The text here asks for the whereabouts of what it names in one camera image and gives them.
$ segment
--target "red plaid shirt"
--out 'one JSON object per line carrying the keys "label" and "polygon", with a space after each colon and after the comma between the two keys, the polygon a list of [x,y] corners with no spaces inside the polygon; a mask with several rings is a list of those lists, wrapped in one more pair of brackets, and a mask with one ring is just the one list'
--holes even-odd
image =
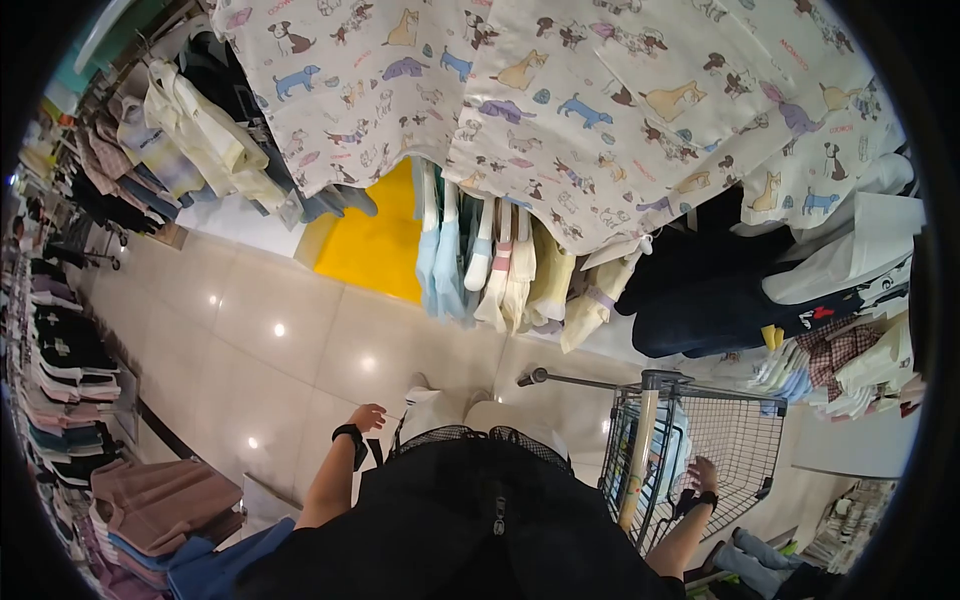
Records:
{"label": "red plaid shirt", "polygon": [[843,388],[833,374],[880,339],[879,333],[862,325],[830,341],[826,340],[830,333],[853,323],[856,318],[856,315],[850,315],[826,324],[816,331],[798,335],[796,338],[797,345],[810,355],[810,364],[807,367],[810,372],[810,383],[813,387],[827,386],[827,399],[831,402],[843,394]]}

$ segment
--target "clothing store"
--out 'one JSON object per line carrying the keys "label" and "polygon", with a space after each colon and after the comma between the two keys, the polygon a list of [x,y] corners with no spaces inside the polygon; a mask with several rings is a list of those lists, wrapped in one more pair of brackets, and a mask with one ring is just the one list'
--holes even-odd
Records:
{"label": "clothing store", "polygon": [[356,468],[535,446],[641,556],[697,456],[772,538],[913,443],[921,182],[820,0],[113,0],[10,177],[4,404],[109,600],[233,597],[367,402]]}

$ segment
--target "pale yellow shirt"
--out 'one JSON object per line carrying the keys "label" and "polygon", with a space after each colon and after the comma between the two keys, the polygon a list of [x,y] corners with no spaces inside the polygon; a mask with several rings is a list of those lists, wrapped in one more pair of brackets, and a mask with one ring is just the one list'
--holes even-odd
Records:
{"label": "pale yellow shirt", "polygon": [[239,192],[269,210],[283,203],[286,193],[263,172],[270,160],[244,128],[197,91],[173,63],[154,60],[150,74],[143,102],[147,126],[163,129],[217,196]]}

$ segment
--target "cartoon dog pattern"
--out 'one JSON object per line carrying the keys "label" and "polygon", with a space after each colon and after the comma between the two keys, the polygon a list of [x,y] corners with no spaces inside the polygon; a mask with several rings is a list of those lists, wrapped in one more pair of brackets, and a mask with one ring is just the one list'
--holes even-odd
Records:
{"label": "cartoon dog pattern", "polygon": [[[842,22],[824,0],[782,4],[230,0],[211,22],[304,193],[427,153],[478,195],[529,203],[582,254],[733,184],[749,205],[768,172],[780,200],[742,218],[813,227],[889,146],[891,104]],[[735,28],[793,54],[755,53]]]}

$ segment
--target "hand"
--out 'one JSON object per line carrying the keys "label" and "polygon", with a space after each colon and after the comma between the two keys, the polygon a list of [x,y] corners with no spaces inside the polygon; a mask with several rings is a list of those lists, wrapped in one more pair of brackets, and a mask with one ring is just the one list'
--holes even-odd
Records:
{"label": "hand", "polygon": [[698,456],[693,465],[686,468],[687,474],[693,477],[693,487],[697,492],[717,493],[717,467],[712,462]]}
{"label": "hand", "polygon": [[383,423],[387,422],[383,414],[387,409],[379,404],[364,404],[353,411],[353,415],[347,421],[347,425],[356,425],[360,433],[367,433],[371,429],[382,429]]}

